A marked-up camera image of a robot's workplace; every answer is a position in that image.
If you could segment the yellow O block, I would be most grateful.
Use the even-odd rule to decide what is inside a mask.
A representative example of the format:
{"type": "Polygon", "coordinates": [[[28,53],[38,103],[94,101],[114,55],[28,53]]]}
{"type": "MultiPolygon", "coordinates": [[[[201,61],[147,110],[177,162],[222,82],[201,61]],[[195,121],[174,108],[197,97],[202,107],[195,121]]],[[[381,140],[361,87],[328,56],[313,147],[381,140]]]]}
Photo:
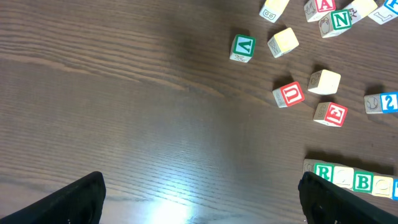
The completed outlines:
{"type": "Polygon", "coordinates": [[[376,197],[392,198],[393,182],[392,177],[375,175],[371,194],[376,197]]]}
{"type": "Polygon", "coordinates": [[[334,166],[332,182],[339,187],[352,189],[354,182],[354,169],[351,167],[334,166]]]}

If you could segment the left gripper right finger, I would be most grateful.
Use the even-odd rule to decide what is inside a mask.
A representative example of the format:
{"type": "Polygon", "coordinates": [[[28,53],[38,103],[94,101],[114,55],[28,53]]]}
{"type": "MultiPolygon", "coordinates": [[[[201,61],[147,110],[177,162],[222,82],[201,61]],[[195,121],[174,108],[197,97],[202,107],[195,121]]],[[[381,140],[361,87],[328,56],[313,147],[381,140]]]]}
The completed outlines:
{"type": "Polygon", "coordinates": [[[396,224],[397,217],[377,208],[313,172],[298,184],[308,224],[396,224]]]}

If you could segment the green B block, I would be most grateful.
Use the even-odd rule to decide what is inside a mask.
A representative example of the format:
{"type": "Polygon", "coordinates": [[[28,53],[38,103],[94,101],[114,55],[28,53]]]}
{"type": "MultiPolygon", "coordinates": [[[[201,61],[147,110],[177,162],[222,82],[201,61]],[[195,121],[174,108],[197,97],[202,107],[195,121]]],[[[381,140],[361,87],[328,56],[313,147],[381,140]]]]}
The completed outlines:
{"type": "Polygon", "coordinates": [[[355,171],[353,190],[370,194],[373,190],[373,178],[374,174],[372,172],[355,171]]]}

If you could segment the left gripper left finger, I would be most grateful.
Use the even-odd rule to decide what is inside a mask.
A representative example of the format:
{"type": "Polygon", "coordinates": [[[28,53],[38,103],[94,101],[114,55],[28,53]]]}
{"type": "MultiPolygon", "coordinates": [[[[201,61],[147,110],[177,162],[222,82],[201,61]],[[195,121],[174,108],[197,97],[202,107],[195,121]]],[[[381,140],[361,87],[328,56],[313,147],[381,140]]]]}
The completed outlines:
{"type": "Polygon", "coordinates": [[[106,197],[102,173],[95,171],[22,210],[2,224],[99,224],[106,197]]]}

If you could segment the blue T block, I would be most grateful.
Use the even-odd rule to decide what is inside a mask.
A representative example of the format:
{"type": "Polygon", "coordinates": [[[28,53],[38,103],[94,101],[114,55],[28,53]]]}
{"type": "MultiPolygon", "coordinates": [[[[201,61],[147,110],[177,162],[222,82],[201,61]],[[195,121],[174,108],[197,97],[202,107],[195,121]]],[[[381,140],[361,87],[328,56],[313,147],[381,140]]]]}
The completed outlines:
{"type": "Polygon", "coordinates": [[[398,200],[398,179],[394,179],[393,182],[392,199],[398,200]]]}

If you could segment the green R block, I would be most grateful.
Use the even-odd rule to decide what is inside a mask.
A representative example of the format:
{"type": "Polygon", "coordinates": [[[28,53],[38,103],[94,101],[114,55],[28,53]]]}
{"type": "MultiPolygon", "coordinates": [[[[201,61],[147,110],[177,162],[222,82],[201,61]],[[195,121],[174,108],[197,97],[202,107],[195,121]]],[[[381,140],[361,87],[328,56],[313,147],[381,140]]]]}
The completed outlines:
{"type": "Polygon", "coordinates": [[[334,168],[333,164],[324,161],[314,159],[305,159],[303,161],[303,173],[313,172],[329,182],[333,182],[334,168]]]}

